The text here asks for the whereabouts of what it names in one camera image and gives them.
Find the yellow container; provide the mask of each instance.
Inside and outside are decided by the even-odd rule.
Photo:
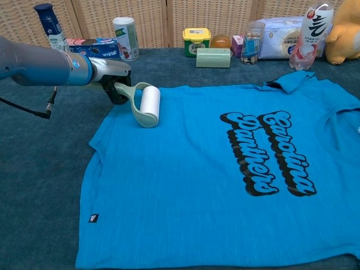
[[[209,48],[212,35],[208,28],[186,28],[182,32],[185,55],[196,57],[197,48]]]

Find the table surface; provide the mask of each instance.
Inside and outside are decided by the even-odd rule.
[[[133,84],[157,87],[261,85],[294,71],[287,60],[246,66],[232,57],[230,69],[195,63],[181,48],[141,49],[140,58],[128,62]],[[359,70],[360,60],[332,66],[317,59],[309,71],[360,98]],[[52,87],[0,82],[0,97],[34,110],[43,111],[51,93]],[[74,269],[80,188],[94,153],[88,142],[112,107],[103,91],[80,87],[58,88],[50,120],[0,103],[0,269]],[[354,257],[342,255],[286,269],[360,267]]]

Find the yellow plush toy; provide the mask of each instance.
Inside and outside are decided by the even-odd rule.
[[[360,57],[360,0],[344,0],[325,41],[326,58],[333,65]]]

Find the lint roller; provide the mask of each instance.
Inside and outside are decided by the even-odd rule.
[[[138,83],[135,86],[127,86],[122,83],[115,83],[116,91],[130,100],[131,110],[136,121],[145,128],[152,128],[159,122],[160,111],[160,90],[148,83]],[[137,109],[134,102],[136,90],[142,90],[140,109]]]

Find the woven wicker panel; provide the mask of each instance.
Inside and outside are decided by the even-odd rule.
[[[0,35],[19,43],[50,47],[46,33],[41,25],[34,6],[42,0],[0,0]],[[63,0],[49,0],[54,12],[68,38],[76,37],[75,27],[70,21],[69,12]]]
[[[78,0],[88,38],[114,37],[113,19],[135,19],[139,47],[164,47],[161,0]]]
[[[185,28],[206,27],[211,36],[228,37],[244,31],[250,19],[253,0],[170,0],[169,23],[174,47],[183,47],[182,32]]]
[[[310,0],[265,0],[262,18],[303,16],[314,1]],[[342,3],[342,0],[333,0],[331,3],[336,9]]]

